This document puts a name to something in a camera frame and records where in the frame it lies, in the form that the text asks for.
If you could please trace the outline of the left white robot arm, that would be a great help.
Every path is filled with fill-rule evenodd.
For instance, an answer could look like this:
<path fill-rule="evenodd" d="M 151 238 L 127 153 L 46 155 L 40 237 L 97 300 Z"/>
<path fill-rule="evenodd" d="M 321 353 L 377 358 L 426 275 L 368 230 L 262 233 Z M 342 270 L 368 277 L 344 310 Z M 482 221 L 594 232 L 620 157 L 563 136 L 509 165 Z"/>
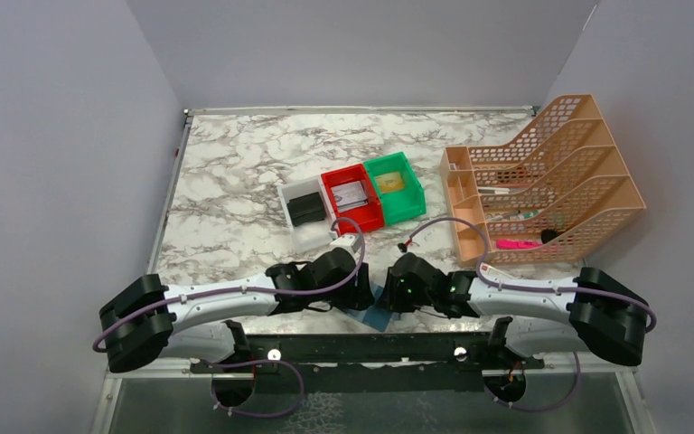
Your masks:
<path fill-rule="evenodd" d="M 112 373 L 167 357 L 237 363 L 248 357 L 233 318 L 301 312 L 315 302 L 365 310 L 374 301 L 368 264 L 343 248 L 208 285 L 165 285 L 147 274 L 99 310 L 102 336 L 93 349 L 107 356 Z"/>

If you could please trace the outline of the blue card holder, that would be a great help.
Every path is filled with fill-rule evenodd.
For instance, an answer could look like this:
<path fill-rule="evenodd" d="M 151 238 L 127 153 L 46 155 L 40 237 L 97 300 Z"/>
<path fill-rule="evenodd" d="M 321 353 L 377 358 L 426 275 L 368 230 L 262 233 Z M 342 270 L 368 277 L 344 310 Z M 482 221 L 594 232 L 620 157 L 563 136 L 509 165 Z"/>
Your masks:
<path fill-rule="evenodd" d="M 348 317 L 368 326 L 369 328 L 384 333 L 396 315 L 379 307 L 369 307 L 366 310 L 344 309 L 343 313 Z"/>

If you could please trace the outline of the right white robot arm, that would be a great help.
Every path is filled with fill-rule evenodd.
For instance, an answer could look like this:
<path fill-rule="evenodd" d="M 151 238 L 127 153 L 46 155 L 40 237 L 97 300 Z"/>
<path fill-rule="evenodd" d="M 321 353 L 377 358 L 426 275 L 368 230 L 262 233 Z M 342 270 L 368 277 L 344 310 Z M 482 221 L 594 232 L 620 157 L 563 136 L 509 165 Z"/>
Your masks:
<path fill-rule="evenodd" d="M 510 316 L 502 341 L 517 357 L 589 352 L 609 363 L 641 364 L 652 310 L 602 270 L 535 280 L 490 277 L 486 268 L 445 273 L 405 253 L 388 269 L 378 304 L 393 313 L 432 307 L 448 318 Z"/>

